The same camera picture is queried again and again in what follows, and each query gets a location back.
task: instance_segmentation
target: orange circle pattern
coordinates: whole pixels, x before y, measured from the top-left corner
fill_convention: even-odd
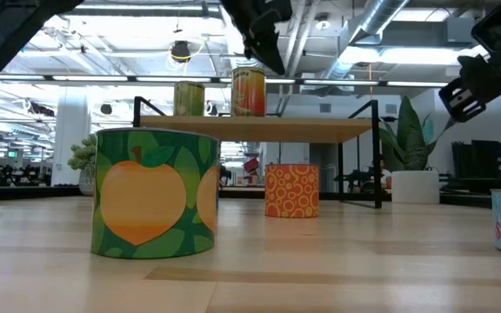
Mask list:
[[[266,167],[266,216],[318,217],[318,167],[269,165]]]

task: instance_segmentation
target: green plant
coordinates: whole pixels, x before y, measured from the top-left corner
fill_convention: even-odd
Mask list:
[[[70,149],[73,151],[73,157],[68,165],[73,170],[94,170],[96,165],[96,135],[90,135],[83,139],[83,146],[73,144]]]
[[[397,134],[388,123],[384,123],[385,129],[380,129],[382,143],[393,148],[393,159],[386,161],[397,165],[400,170],[424,170],[428,156],[436,148],[438,139],[454,124],[455,122],[449,119],[442,132],[434,139],[431,114],[421,124],[411,100],[404,97],[399,109]]]

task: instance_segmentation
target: potted plant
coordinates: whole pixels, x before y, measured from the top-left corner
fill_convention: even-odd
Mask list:
[[[451,119],[442,132],[434,137],[434,124],[429,114],[421,124],[408,97],[399,109],[397,134],[388,123],[380,129],[380,139],[392,148],[389,163],[397,171],[391,174],[391,198],[394,203],[440,203],[440,183],[436,171],[426,170],[428,156],[438,139],[453,126]]]
[[[86,196],[94,195],[94,169],[96,168],[96,135],[83,139],[83,145],[73,144],[73,157],[68,165],[73,170],[81,170],[78,180],[80,191]]]

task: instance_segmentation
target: green can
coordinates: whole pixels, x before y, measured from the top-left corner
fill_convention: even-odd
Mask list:
[[[211,249],[218,140],[160,129],[97,133],[91,251],[151,259]]]
[[[179,82],[173,94],[173,115],[201,117],[204,115],[204,85]]]

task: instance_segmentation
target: wooden tabletop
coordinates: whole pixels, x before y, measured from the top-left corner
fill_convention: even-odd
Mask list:
[[[191,131],[221,141],[344,143],[371,129],[370,119],[141,117],[141,126]]]

